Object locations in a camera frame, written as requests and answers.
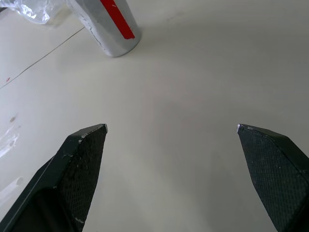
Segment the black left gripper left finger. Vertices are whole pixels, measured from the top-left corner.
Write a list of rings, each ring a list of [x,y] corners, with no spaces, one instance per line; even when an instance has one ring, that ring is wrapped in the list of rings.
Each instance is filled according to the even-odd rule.
[[[108,129],[69,135],[0,222],[2,232],[81,232],[98,183]]]

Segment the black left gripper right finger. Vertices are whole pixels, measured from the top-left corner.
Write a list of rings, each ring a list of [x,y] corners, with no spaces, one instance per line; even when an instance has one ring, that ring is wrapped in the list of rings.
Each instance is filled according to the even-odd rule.
[[[309,159],[287,136],[239,124],[253,186],[279,232],[309,230]]]

